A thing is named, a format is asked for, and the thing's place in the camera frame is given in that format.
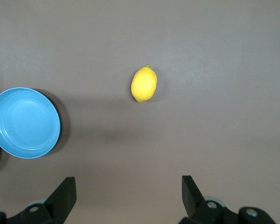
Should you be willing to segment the blue plate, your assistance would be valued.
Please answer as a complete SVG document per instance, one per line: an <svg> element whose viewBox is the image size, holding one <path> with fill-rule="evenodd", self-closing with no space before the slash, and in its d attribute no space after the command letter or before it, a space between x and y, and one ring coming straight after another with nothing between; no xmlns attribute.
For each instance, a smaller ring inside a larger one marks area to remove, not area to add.
<svg viewBox="0 0 280 224"><path fill-rule="evenodd" d="M55 147L60 132L55 106L39 91L16 87L0 93L0 147L10 155L42 157Z"/></svg>

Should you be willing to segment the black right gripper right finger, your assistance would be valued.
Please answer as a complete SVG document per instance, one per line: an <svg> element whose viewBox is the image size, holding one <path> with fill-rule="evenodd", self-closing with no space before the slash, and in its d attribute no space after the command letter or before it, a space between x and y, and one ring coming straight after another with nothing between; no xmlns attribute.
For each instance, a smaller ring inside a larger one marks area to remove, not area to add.
<svg viewBox="0 0 280 224"><path fill-rule="evenodd" d="M232 212L214 199L206 200L192 176L182 176L182 202L187 212L179 224L276 224L264 211L242 207Z"/></svg>

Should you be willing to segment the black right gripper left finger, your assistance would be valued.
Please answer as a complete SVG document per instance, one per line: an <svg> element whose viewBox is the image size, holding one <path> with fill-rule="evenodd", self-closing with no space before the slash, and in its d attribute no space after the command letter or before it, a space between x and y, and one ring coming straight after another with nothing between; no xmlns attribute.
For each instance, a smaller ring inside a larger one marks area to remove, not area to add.
<svg viewBox="0 0 280 224"><path fill-rule="evenodd" d="M0 224L64 224L76 201L75 178L67 177L43 203L34 203L10 218L0 211Z"/></svg>

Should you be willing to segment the yellow lemon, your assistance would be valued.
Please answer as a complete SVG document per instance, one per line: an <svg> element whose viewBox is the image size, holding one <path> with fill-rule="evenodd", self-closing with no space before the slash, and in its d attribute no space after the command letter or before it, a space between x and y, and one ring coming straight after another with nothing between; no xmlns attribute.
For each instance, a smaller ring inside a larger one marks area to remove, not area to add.
<svg viewBox="0 0 280 224"><path fill-rule="evenodd" d="M157 88L158 78L150 65L139 69L131 83L131 94L137 102L150 100Z"/></svg>

